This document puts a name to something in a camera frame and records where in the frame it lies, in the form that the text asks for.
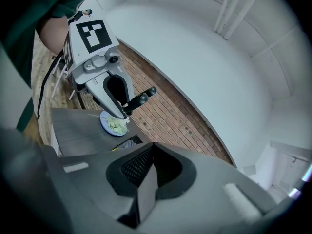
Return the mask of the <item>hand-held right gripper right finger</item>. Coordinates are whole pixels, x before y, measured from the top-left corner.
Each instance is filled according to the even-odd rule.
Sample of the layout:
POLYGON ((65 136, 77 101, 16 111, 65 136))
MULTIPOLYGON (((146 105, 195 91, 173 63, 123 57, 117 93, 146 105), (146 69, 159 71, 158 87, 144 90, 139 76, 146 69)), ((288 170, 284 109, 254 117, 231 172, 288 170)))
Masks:
POLYGON ((180 197, 160 200, 140 225, 147 234, 265 234, 277 204, 259 185, 227 162, 168 144, 196 168, 192 186, 180 197))

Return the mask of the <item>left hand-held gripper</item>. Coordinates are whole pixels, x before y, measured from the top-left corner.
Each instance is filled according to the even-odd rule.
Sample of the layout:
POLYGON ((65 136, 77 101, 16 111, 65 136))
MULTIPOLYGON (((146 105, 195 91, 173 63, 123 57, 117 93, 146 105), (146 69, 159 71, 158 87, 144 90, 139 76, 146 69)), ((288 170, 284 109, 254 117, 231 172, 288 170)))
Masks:
POLYGON ((121 104, 134 97, 132 79, 121 67, 118 40, 104 20, 73 22, 63 45, 68 79, 75 91, 85 87, 111 116, 126 119, 121 104), (110 78, 97 78, 107 72, 110 78))

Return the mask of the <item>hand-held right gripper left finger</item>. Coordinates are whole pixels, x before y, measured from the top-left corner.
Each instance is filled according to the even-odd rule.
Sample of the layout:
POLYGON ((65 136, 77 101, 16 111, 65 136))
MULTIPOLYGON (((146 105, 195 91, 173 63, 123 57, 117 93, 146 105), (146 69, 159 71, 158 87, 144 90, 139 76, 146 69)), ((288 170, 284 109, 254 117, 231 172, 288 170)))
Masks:
POLYGON ((64 231, 135 231, 154 208, 152 144, 93 155, 43 157, 64 231))

